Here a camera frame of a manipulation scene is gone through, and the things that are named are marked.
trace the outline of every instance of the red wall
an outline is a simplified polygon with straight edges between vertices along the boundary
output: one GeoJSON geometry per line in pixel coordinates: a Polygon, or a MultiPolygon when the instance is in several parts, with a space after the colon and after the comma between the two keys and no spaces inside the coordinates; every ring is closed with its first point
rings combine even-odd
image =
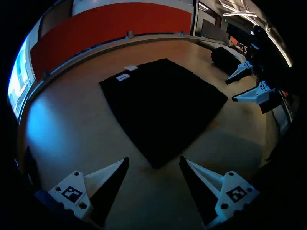
{"type": "Polygon", "coordinates": [[[136,34],[190,32],[191,14],[152,3],[117,3],[73,16],[44,35],[31,49],[36,79],[93,45],[136,34]]]}

